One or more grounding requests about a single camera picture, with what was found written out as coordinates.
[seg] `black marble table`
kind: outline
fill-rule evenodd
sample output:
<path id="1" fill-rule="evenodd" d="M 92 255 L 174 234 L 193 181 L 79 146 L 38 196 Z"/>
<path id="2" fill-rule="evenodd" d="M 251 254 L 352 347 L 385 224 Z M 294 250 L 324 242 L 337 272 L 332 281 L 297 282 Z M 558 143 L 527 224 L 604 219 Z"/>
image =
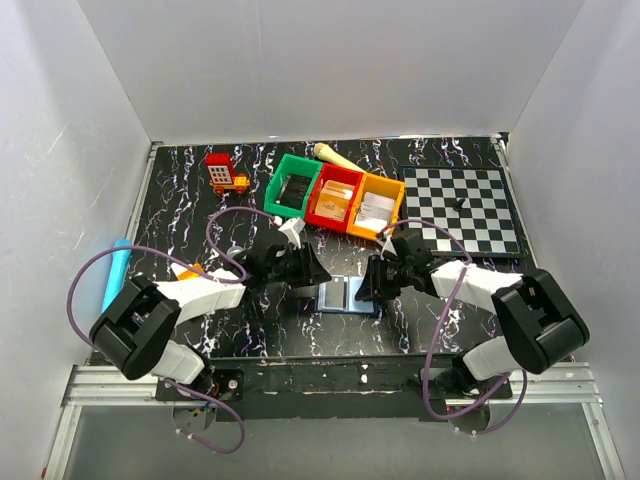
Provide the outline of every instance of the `black marble table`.
<path id="1" fill-rule="evenodd" d="M 495 140 L 490 137 L 369 139 L 325 142 L 365 170 L 396 178 L 399 165 L 499 167 Z M 229 206 L 262 208 L 264 193 L 285 153 L 313 157 L 312 142 L 183 145 L 158 148 L 141 211 L 135 243 L 168 252 L 207 270 L 222 266 L 205 240 L 208 215 Z M 245 196 L 218 197 L 209 186 L 204 158 L 228 152 L 238 173 L 251 179 Z M 214 239 L 226 250 L 250 247 L 267 220 L 231 213 L 220 218 Z M 363 275 L 367 256 L 376 245 L 365 239 L 307 226 L 310 242 L 332 274 Z M 524 272 L 533 268 L 526 238 L 520 238 L 524 259 L 478 259 L 485 268 Z M 134 252 L 130 274 L 172 280 L 164 260 Z M 282 285 L 271 285 L 260 298 L 266 323 L 251 329 L 242 309 L 219 311 L 181 325 L 176 340 L 193 345 L 210 358 L 310 357 L 423 354 L 444 302 L 406 288 L 400 298 L 375 316 L 328 314 L 315 311 L 315 301 L 294 298 Z M 499 333 L 494 315 L 456 302 L 440 333 L 437 353 L 469 348 Z"/>

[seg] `black chessboard frame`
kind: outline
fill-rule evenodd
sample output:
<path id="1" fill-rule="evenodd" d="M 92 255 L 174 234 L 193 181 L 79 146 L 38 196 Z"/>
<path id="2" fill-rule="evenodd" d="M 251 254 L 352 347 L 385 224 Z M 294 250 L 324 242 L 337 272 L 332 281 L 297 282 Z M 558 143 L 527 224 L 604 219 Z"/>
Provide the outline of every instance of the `black chessboard frame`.
<path id="1" fill-rule="evenodd" d="M 522 224 L 520 223 L 520 218 L 517 214 L 517 212 L 515 211 L 514 208 L 514 202 L 513 202 L 513 197 L 511 195 L 511 191 L 509 189 L 509 184 L 507 182 L 507 179 L 505 177 L 504 171 L 502 168 L 488 168 L 488 167 L 458 167 L 458 166 L 425 166 L 425 165 L 399 165 L 398 166 L 398 179 L 401 181 L 406 182 L 406 178 L 405 178 L 405 169 L 414 169 L 414 170 L 449 170 L 449 171 L 457 171 L 457 170 L 461 170 L 461 171 L 494 171 L 494 172 L 498 172 L 500 175 L 500 180 L 502 182 L 502 186 L 503 186 L 503 191 L 505 193 L 505 200 L 507 202 L 507 208 L 509 210 L 509 214 L 510 214 L 510 220 L 513 226 L 513 230 L 515 232 L 515 243 L 517 244 L 517 251 L 511 251 L 511 252 L 493 252 L 493 251 L 487 251 L 487 250 L 483 250 L 483 251 L 470 251 L 470 255 L 473 258 L 525 258 L 527 256 L 527 254 L 524 251 L 523 248 L 523 242 L 522 242 L 522 238 L 525 237 L 524 235 L 524 230 L 522 228 Z M 407 206 L 407 199 L 409 198 L 409 192 L 406 192 L 405 195 L 405 199 L 402 202 L 402 207 L 400 210 L 401 213 L 401 218 L 402 219 L 408 219 L 409 215 L 408 215 L 408 206 Z M 465 203 L 464 208 L 470 208 L 469 205 L 470 200 L 468 199 L 467 202 Z M 455 198 L 445 198 L 445 208 L 453 208 L 453 204 L 455 203 Z M 403 224 L 402 225 L 402 229 L 405 228 L 409 228 L 410 224 Z M 464 256 L 462 254 L 462 252 L 460 251 L 456 251 L 456 250 L 437 250 L 437 249 L 431 249 L 432 253 L 436 256 L 440 256 L 440 257 L 447 257 L 447 256 L 451 256 L 451 257 L 462 257 Z"/>

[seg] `gray wall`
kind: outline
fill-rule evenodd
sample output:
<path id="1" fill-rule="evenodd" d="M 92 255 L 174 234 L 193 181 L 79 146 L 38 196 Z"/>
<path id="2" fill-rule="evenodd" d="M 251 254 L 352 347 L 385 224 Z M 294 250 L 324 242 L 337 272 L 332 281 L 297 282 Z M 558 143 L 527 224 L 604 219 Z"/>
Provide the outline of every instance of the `gray wall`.
<path id="1" fill-rule="evenodd" d="M 124 232 L 149 140 L 75 0 L 0 2 L 0 477 L 39 478 L 73 362 L 71 278 Z M 107 265 L 76 298 L 85 330 Z"/>
<path id="2" fill-rule="evenodd" d="M 587 0 L 518 121 L 515 190 L 540 264 L 589 324 L 629 478 L 640 477 L 640 4 Z"/>
<path id="3" fill-rule="evenodd" d="M 511 130 L 583 0 L 79 0 L 153 140 Z"/>

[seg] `checkered board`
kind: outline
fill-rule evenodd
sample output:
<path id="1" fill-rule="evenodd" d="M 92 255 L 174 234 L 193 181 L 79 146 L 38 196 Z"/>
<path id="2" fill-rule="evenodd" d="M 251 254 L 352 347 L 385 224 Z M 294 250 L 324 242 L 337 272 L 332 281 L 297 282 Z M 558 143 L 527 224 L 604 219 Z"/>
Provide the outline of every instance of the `checkered board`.
<path id="1" fill-rule="evenodd" d="M 421 218 L 448 229 L 475 257 L 525 256 L 500 170 L 405 166 L 400 176 L 406 184 L 404 218 Z M 466 201 L 457 212 L 453 206 L 462 198 Z M 435 228 L 420 223 L 409 223 L 409 227 L 422 229 L 434 254 L 461 254 L 449 237 Z"/>

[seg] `purple cable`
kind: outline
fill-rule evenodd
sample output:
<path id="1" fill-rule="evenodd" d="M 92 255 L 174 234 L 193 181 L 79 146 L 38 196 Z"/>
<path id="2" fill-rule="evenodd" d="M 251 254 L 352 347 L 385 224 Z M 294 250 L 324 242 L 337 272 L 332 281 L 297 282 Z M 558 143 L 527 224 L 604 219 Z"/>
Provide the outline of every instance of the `purple cable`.
<path id="1" fill-rule="evenodd" d="M 236 267 L 238 270 L 240 270 L 241 275 L 240 278 L 238 279 L 225 279 L 225 278 L 216 278 L 216 277 L 212 277 L 211 275 L 208 275 L 204 272 L 201 272 L 200 270 L 197 270 L 195 267 L 189 265 L 188 263 L 180 260 L 179 258 L 175 258 L 167 253 L 164 253 L 160 250 L 157 250 L 155 248 L 151 248 L 151 247 L 143 247 L 140 245 L 123 245 L 120 247 L 112 247 L 112 248 L 108 248 L 107 250 L 104 250 L 100 253 L 98 253 L 97 255 L 93 256 L 92 258 L 89 259 L 89 261 L 87 261 L 87 263 L 85 263 L 82 267 L 80 267 L 80 270 L 78 270 L 78 273 L 76 274 L 76 276 L 73 278 L 73 280 L 71 281 L 71 285 L 69 286 L 69 292 L 67 294 L 67 317 L 69 319 L 69 324 L 71 325 L 71 328 L 73 329 L 73 331 L 76 333 L 76 335 L 78 335 L 83 342 L 85 342 L 87 345 L 89 345 L 90 347 L 93 348 L 93 344 L 91 343 L 91 340 L 89 340 L 89 337 L 87 337 L 82 330 L 80 330 L 80 327 L 78 326 L 78 323 L 76 322 L 75 317 L 73 316 L 73 295 L 76 291 L 76 288 L 78 287 L 78 283 L 80 282 L 80 279 L 82 278 L 82 275 L 84 275 L 84 273 L 89 269 L 89 267 L 91 265 L 93 265 L 95 262 L 97 262 L 98 260 L 100 260 L 102 257 L 109 255 L 113 252 L 117 252 L 120 250 L 135 250 L 138 252 L 144 252 L 144 253 L 152 253 L 154 255 L 157 255 L 161 258 L 164 258 L 165 260 L 169 260 L 173 263 L 177 263 L 178 265 L 186 268 L 187 270 L 192 271 L 193 273 L 197 273 L 198 275 L 200 275 L 201 277 L 207 278 L 209 280 L 213 280 L 213 281 L 217 281 L 220 283 L 242 283 L 246 278 L 247 278 L 247 271 L 242 267 L 242 265 L 240 265 L 238 262 L 236 262 L 235 260 L 233 260 L 233 258 L 231 258 L 229 255 L 227 255 L 225 252 L 223 252 L 222 250 L 220 250 L 213 242 L 211 235 L 210 235 L 210 230 L 211 227 L 213 226 L 214 222 L 218 219 L 218 217 L 220 217 L 220 215 L 224 214 L 224 213 L 228 213 L 228 212 L 233 212 L 233 211 L 242 211 L 242 212 L 251 212 L 251 213 L 257 213 L 258 215 L 262 215 L 264 217 L 269 218 L 270 220 L 273 220 L 275 217 L 273 215 L 269 215 L 268 213 L 262 212 L 260 210 L 256 210 L 253 208 L 249 208 L 249 207 L 229 207 L 225 210 L 220 210 L 219 212 L 214 213 L 213 215 L 211 215 L 211 217 L 209 218 L 209 222 L 207 224 L 207 240 L 211 246 L 211 248 L 218 253 L 218 255 L 220 256 L 220 258 L 222 258 L 223 260 L 229 262 L 231 265 L 233 265 L 234 267 Z M 180 385 L 179 383 L 175 382 L 174 380 L 171 379 L 164 379 L 165 382 L 169 383 L 170 385 L 172 385 L 173 387 L 177 388 L 178 390 L 182 390 L 184 392 L 189 393 L 192 396 L 195 397 L 199 397 L 203 400 L 206 400 L 208 402 L 214 403 L 217 406 L 219 406 L 220 408 L 222 408 L 223 410 L 226 410 L 227 412 L 229 412 L 231 414 L 231 416 L 238 422 L 238 426 L 240 427 L 240 440 L 238 441 L 238 443 L 236 445 L 234 445 L 231 448 L 223 448 L 223 447 L 218 447 L 216 445 L 214 445 L 213 443 L 209 442 L 208 440 L 198 436 L 198 435 L 194 435 L 191 432 L 189 432 L 188 430 L 184 430 L 181 429 L 180 432 L 183 433 L 184 435 L 190 436 L 190 438 L 195 439 L 196 441 L 202 443 L 203 445 L 206 445 L 207 447 L 209 447 L 211 450 L 213 450 L 214 452 L 218 452 L 218 453 L 224 453 L 224 454 L 228 454 L 228 453 L 233 453 L 236 450 L 238 450 L 241 446 L 242 443 L 244 442 L 244 438 L 245 438 L 245 425 L 244 422 L 242 421 L 242 419 L 240 418 L 240 415 L 238 415 L 238 413 L 231 408 L 230 406 L 228 406 L 226 403 L 221 402 L 220 400 L 217 400 L 213 397 L 210 397 L 209 395 L 205 395 L 203 393 L 197 392 L 195 390 L 192 390 L 188 387 L 185 387 L 184 385 Z"/>
<path id="2" fill-rule="evenodd" d="M 469 413 L 471 410 L 478 408 L 479 406 L 481 406 L 482 404 L 484 404 L 484 402 L 487 401 L 487 399 L 489 399 L 489 397 L 491 397 L 491 395 L 493 395 L 495 392 L 498 391 L 498 389 L 503 385 L 503 383 L 509 378 L 509 375 L 511 375 L 510 373 L 507 373 L 505 375 L 503 375 L 500 380 L 498 380 L 498 382 L 496 382 L 495 385 L 493 385 L 493 387 L 491 387 L 485 394 L 481 395 L 476 401 L 474 401 L 471 405 L 466 406 L 465 408 L 463 408 L 460 411 L 448 414 L 448 415 L 442 415 L 438 412 L 436 412 L 433 407 L 431 406 L 431 402 L 429 401 L 429 381 L 428 381 L 428 375 L 429 375 L 429 370 L 431 368 L 431 362 L 433 360 L 433 352 L 435 350 L 436 347 L 436 343 L 438 342 L 438 333 L 440 332 L 440 329 L 442 328 L 442 326 L 444 325 L 444 322 L 446 321 L 448 315 L 449 315 L 449 310 L 451 310 L 451 306 L 453 305 L 453 302 L 456 299 L 456 295 L 458 295 L 458 292 L 460 291 L 460 288 L 462 288 L 462 282 L 464 281 L 464 277 L 467 274 L 467 269 L 468 266 L 473 262 L 473 259 L 471 258 L 471 255 L 469 254 L 469 252 L 467 252 L 467 250 L 464 248 L 464 246 L 453 236 L 451 235 L 451 233 L 449 233 L 449 231 L 445 228 L 439 227 L 438 225 L 435 225 L 431 222 L 428 222 L 426 220 L 422 220 L 422 219 L 416 219 L 416 218 L 412 218 L 412 219 L 407 219 L 407 220 L 398 220 L 395 223 L 391 223 L 389 225 L 387 225 L 384 229 L 382 229 L 382 232 L 393 228 L 397 225 L 402 225 L 404 223 L 421 223 L 422 225 L 425 225 L 427 227 L 431 227 L 431 228 L 435 228 L 436 230 L 444 233 L 445 235 L 447 235 L 460 249 L 460 251 L 464 254 L 464 256 L 466 257 L 466 262 L 465 262 L 465 266 L 462 269 L 462 271 L 460 272 L 460 276 L 458 277 L 458 280 L 456 281 L 456 284 L 453 287 L 453 290 L 451 291 L 451 294 L 449 295 L 449 298 L 447 298 L 447 301 L 445 302 L 444 308 L 442 309 L 442 313 L 440 314 L 440 317 L 438 317 L 438 322 L 436 323 L 436 329 L 433 333 L 433 336 L 431 337 L 431 342 L 429 343 L 429 348 L 427 349 L 427 357 L 425 358 L 424 361 L 424 376 L 426 377 L 426 381 L 422 382 L 422 400 L 424 403 L 424 408 L 427 410 L 427 412 L 429 413 L 429 415 L 431 415 L 433 418 L 436 418 L 438 420 L 451 420 L 453 418 L 458 418 L 461 417 L 467 413 Z M 499 423 L 497 423 L 496 425 L 489 427 L 485 430 L 481 430 L 481 431 L 477 431 L 475 432 L 478 435 L 482 435 L 482 434 L 486 434 L 486 433 L 491 433 L 497 429 L 499 429 L 500 427 L 503 427 L 509 420 L 511 420 L 511 418 L 516 414 L 516 412 L 518 411 L 518 409 L 520 408 L 520 405 L 522 404 L 522 401 L 524 400 L 524 396 L 527 393 L 527 372 L 525 372 L 524 370 L 522 370 L 522 391 L 520 392 L 520 397 L 518 397 L 518 401 L 516 402 L 516 404 L 514 405 L 513 409 L 511 410 L 511 412 L 509 412 L 509 414 L 502 419 Z"/>

